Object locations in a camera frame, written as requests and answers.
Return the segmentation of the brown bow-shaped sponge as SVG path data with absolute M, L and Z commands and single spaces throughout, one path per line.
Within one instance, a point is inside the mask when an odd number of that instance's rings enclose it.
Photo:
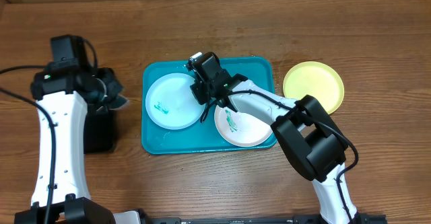
M 113 99 L 108 104 L 108 107 L 110 110 L 121 110 L 128 105 L 129 105 L 129 100 L 122 95 L 118 95 L 115 99 Z

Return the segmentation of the light blue plate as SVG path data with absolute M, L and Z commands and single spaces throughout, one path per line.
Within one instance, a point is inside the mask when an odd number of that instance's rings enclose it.
M 194 82 L 192 76 L 184 73 L 171 73 L 157 79 L 145 97 L 145 109 L 151 120 L 168 130 L 194 124 L 205 108 L 191 91 Z

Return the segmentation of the white plate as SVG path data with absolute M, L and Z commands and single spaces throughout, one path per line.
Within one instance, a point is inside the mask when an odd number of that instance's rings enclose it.
M 229 108 L 216 106 L 214 122 L 220 135 L 238 147 L 260 145 L 272 135 L 268 124 L 250 114 L 234 112 Z

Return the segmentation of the yellow-green plate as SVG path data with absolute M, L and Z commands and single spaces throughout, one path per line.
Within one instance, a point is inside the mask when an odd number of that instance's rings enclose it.
M 302 99 L 305 95 L 316 98 L 328 114 L 334 113 L 343 102 L 344 84 L 330 66 L 305 61 L 293 66 L 285 75 L 283 93 L 286 98 Z

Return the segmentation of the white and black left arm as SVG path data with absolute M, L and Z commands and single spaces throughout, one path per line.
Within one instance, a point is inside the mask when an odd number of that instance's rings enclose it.
M 85 174 L 85 138 L 112 143 L 112 111 L 126 100 L 112 69 L 46 67 L 31 84 L 40 124 L 38 179 L 27 211 L 15 223 L 146 223 L 141 209 L 112 213 L 92 201 Z

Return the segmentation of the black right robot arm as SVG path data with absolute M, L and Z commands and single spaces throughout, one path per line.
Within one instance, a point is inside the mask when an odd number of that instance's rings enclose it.
M 283 98 L 225 69 L 196 72 L 191 90 L 200 104 L 217 104 L 268 124 L 290 165 L 312 182 L 321 218 L 326 223 L 355 223 L 357 209 L 344 177 L 350 170 L 345 150 L 351 143 L 315 98 Z

